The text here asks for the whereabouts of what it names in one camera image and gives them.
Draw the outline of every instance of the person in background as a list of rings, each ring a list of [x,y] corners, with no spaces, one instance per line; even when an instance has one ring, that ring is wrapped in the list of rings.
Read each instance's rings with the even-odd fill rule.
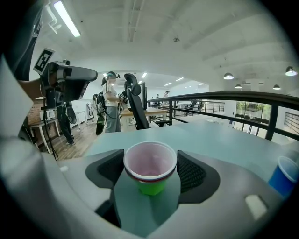
[[[164,94],[163,98],[168,97],[169,96],[168,93],[169,93],[169,91],[165,91],[165,94]]]
[[[57,107],[57,119],[63,135],[66,137],[66,145],[74,145],[74,136],[71,134],[70,121],[66,115],[65,103]]]
[[[102,91],[106,105],[106,123],[107,127],[105,133],[121,132],[121,121],[119,116],[118,102],[123,99],[117,97],[112,84],[116,82],[116,74],[112,71],[108,72],[106,77],[102,80]]]
[[[165,91],[163,98],[168,97],[168,93],[169,93],[169,91]]]
[[[97,119],[97,115],[98,115],[98,112],[97,112],[97,97],[98,97],[98,94],[94,94],[93,99],[90,102],[90,110],[91,110],[91,114],[93,115],[92,122],[94,122]]]
[[[160,106],[160,102],[155,102],[155,104],[154,105],[156,105],[156,106]]]

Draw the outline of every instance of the cup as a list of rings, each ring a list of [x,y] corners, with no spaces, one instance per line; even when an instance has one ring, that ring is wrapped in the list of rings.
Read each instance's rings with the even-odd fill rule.
[[[280,156],[269,184],[283,197],[287,197],[295,187],[298,178],[299,167],[297,164],[287,157]]]
[[[164,189],[177,161],[177,154],[170,146],[154,141],[135,144],[124,156],[125,171],[136,181],[139,190],[150,196]]]

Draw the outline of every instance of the gray pants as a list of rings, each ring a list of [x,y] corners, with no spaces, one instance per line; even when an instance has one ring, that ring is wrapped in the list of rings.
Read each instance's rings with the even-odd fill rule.
[[[107,127],[105,133],[121,132],[121,121],[118,115],[118,107],[108,106],[106,112],[108,115],[106,115]]]

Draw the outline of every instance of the stacked cups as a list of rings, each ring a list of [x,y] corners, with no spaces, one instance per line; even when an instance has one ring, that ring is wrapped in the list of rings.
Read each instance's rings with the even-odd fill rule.
[[[176,152],[160,142],[142,142],[126,151],[124,166],[145,195],[154,196],[164,189],[166,179],[177,165]]]

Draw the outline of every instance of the wooden floor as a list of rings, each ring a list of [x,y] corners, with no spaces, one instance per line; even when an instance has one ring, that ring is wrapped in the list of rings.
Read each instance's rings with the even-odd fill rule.
[[[91,121],[88,122],[88,125],[86,125],[86,123],[81,124],[80,127],[81,130],[79,132],[77,132],[79,129],[78,126],[71,130],[72,135],[74,135],[75,145],[66,145],[67,140],[63,134],[52,140],[53,148],[58,154],[59,160],[83,156],[93,142],[102,135],[96,135],[95,131],[97,125]],[[42,147],[40,150],[46,152],[45,147]]]

